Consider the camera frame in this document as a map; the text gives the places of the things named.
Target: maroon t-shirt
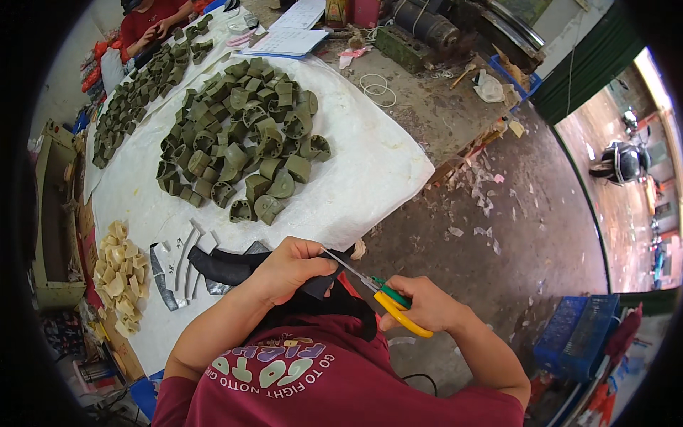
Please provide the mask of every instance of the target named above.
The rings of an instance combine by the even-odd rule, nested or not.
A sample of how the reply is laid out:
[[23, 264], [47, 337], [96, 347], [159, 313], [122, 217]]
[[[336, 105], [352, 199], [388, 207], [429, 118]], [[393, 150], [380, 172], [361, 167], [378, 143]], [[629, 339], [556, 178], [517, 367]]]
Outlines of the maroon t-shirt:
[[[121, 22], [121, 40], [124, 47], [129, 47], [131, 44], [140, 40], [152, 25], [157, 24], [160, 20], [166, 19], [169, 16], [175, 15], [180, 9], [180, 6], [187, 3], [187, 0], [154, 0], [152, 7], [147, 9], [144, 13], [132, 11], [127, 14], [123, 22]], [[187, 19], [181, 20], [174, 25], [167, 35], [170, 34], [175, 27], [184, 27], [187, 25]]]
[[152, 426], [522, 426], [522, 404], [500, 391], [435, 398], [409, 387], [381, 333], [371, 342], [353, 335], [356, 318], [297, 318], [315, 325], [259, 333], [214, 360], [199, 383], [166, 378]]

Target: scissors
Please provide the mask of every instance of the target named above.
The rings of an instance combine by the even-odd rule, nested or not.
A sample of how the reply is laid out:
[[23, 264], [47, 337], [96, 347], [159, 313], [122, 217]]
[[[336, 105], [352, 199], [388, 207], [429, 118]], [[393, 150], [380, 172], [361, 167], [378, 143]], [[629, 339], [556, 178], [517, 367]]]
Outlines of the scissors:
[[409, 319], [402, 313], [410, 309], [410, 306], [413, 303], [409, 298], [403, 297], [401, 294], [399, 294], [398, 292], [391, 289], [385, 284], [383, 284], [381, 287], [378, 287], [374, 281], [368, 279], [359, 272], [355, 271], [350, 265], [340, 260], [337, 256], [335, 256], [333, 253], [331, 253], [324, 247], [323, 250], [327, 252], [327, 254], [334, 258], [337, 262], [339, 262], [341, 265], [346, 267], [346, 269], [349, 270], [351, 273], [358, 276], [361, 282], [363, 282], [364, 285], [370, 288], [377, 302], [379, 302], [382, 305], [382, 307], [384, 307], [389, 312], [389, 314], [391, 314], [394, 319], [398, 320], [398, 322], [401, 325], [403, 325], [406, 329], [408, 329], [415, 335], [419, 335], [424, 338], [430, 338], [432, 337], [432, 335], [434, 335], [434, 332], [428, 331], [427, 329], [420, 327], [418, 324], [413, 322], [411, 319]]

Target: small hammer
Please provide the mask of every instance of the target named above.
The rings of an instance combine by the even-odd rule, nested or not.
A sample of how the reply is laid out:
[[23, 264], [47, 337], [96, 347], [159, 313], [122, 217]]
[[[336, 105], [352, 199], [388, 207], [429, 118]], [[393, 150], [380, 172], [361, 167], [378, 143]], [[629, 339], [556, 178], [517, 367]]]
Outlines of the small hammer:
[[463, 71], [462, 74], [460, 75], [460, 77], [458, 77], [458, 78], [451, 84], [451, 89], [453, 89], [453, 88], [462, 80], [462, 78], [465, 77], [465, 74], [467, 74], [468, 72], [474, 70], [476, 67], [477, 67], [477, 66], [476, 66], [475, 64], [472, 64], [471, 62], [470, 62], [469, 64], [467, 64], [467, 66], [465, 67], [465, 71]]

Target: yellow scissors handle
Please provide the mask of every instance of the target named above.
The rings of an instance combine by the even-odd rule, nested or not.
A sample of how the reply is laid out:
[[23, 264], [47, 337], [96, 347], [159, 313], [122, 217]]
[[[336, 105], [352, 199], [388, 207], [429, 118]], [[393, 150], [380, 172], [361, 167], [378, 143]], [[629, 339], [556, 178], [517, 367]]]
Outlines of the yellow scissors handle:
[[400, 305], [399, 303], [394, 301], [389, 295], [383, 292], [375, 292], [374, 298], [377, 300], [377, 302], [382, 304], [382, 307], [384, 307], [389, 312], [389, 314], [393, 316], [394, 319], [398, 320], [398, 322], [404, 327], [406, 327], [406, 329], [408, 329], [410, 332], [424, 338], [431, 338], [432, 335], [434, 335], [434, 332], [428, 331], [427, 329], [420, 327], [411, 319], [407, 318], [402, 313], [406, 311], [406, 308], [403, 305]]

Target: person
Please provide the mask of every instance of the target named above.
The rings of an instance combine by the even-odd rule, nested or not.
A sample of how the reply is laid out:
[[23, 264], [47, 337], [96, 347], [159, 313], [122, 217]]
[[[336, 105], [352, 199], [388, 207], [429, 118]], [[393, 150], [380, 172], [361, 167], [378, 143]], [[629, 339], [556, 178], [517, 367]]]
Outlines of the person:
[[187, 25], [193, 11], [191, 0], [121, 0], [121, 6], [125, 16], [121, 38], [131, 58], [151, 41]]
[[[393, 276], [387, 285], [413, 300], [406, 316], [448, 333], [462, 351], [477, 384], [449, 398], [413, 389], [393, 371], [382, 332], [399, 324], [389, 314], [377, 323], [373, 313], [368, 323], [363, 314], [335, 307], [330, 314], [290, 312], [275, 327], [273, 319], [264, 322], [307, 297], [296, 290], [309, 278], [335, 272], [337, 263], [321, 253], [320, 243], [285, 238], [246, 281], [185, 328], [166, 363], [153, 427], [522, 426], [531, 386], [512, 349], [427, 277]], [[343, 293], [372, 311], [350, 296], [343, 273], [337, 285], [339, 279], [345, 283], [315, 300], [319, 306]]]

